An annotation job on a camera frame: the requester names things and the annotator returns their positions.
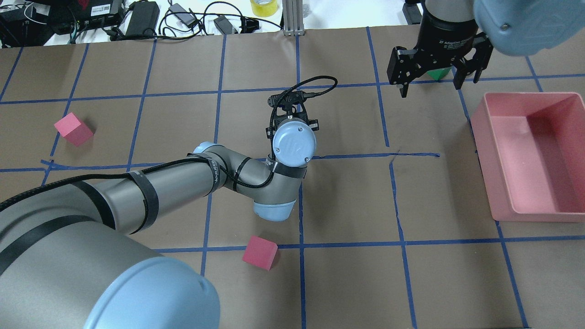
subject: yellow tape roll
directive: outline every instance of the yellow tape roll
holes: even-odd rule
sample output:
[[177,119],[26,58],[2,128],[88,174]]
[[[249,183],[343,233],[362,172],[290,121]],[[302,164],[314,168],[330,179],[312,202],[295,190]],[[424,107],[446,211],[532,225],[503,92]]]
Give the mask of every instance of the yellow tape roll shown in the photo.
[[274,15],[278,9],[276,0],[250,0],[254,15],[259,17],[268,17]]

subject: white table surface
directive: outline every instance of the white table surface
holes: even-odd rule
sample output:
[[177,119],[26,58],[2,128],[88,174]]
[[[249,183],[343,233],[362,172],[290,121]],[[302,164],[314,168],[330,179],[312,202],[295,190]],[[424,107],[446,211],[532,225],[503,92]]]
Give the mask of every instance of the white table surface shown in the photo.
[[[160,8],[159,22],[166,13],[169,4],[167,0],[156,0]],[[191,8],[193,12],[203,12],[205,7],[210,4],[212,0],[176,0],[175,4],[180,4],[183,8]],[[237,6],[245,16],[255,17],[252,12],[249,0],[227,0]],[[282,14],[282,0],[277,0],[277,12],[267,18],[276,24],[280,23]],[[22,0],[4,0],[2,5],[7,4],[21,4]],[[402,14],[402,5],[404,0],[305,0],[304,4],[308,4],[310,14],[304,19],[305,29],[341,29],[341,28],[360,28],[365,26],[385,26],[385,25],[405,25],[406,20]],[[33,4],[40,13],[48,13],[49,7],[39,4]],[[210,7],[208,12],[214,13],[237,13],[235,9],[225,4],[215,4]],[[130,21],[132,13],[129,13],[123,24],[120,26],[122,31],[126,30],[126,26]],[[205,19],[205,26],[209,34],[219,34],[213,19],[216,16],[207,16]],[[228,19],[234,26],[240,26],[239,17],[228,16]],[[168,24],[179,29],[187,29],[175,17],[170,16]],[[259,32],[274,32],[278,28],[266,22],[260,22]],[[176,32],[177,36],[188,35],[189,33]],[[66,44],[69,41],[69,35],[53,35],[45,44]],[[89,30],[83,32],[77,39],[77,43],[90,42],[106,42],[109,41],[109,36],[101,29]]]

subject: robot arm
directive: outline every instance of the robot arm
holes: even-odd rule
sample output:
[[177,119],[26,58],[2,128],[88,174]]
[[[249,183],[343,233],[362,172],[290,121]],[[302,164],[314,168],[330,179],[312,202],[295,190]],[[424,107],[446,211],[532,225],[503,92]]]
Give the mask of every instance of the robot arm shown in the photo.
[[[532,55],[585,26],[580,0],[426,0],[422,7],[416,46],[393,48],[388,64],[388,80],[403,98],[409,83],[427,71],[454,66],[458,90],[474,72],[473,82],[479,81],[494,47],[513,56]],[[477,33],[478,27],[483,32]],[[473,58],[465,58],[472,49]]]
[[[326,78],[335,83],[324,92],[293,91],[298,84],[269,99],[273,151],[265,162],[205,142],[185,159],[73,177],[0,203],[2,326],[217,328],[213,285],[124,234],[220,187],[254,199],[264,219],[288,218],[316,147],[318,123],[304,101],[335,88]],[[286,113],[276,115],[278,107]]]

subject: green object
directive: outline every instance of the green object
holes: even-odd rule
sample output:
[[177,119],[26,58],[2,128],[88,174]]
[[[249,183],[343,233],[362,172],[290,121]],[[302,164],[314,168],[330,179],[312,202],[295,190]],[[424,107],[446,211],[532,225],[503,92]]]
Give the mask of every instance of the green object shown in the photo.
[[447,74],[449,74],[449,71],[451,71],[451,68],[445,67],[445,68],[438,68],[437,70],[428,71],[427,74],[429,76],[431,76],[431,78],[435,79],[436,81],[439,81],[439,80],[443,79]]

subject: plastic tray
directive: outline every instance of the plastic tray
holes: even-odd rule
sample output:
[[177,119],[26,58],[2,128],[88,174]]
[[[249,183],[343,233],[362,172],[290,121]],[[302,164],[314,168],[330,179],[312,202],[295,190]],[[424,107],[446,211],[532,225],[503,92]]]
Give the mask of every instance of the plastic tray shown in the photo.
[[495,220],[585,221],[579,94],[490,92],[471,122]]

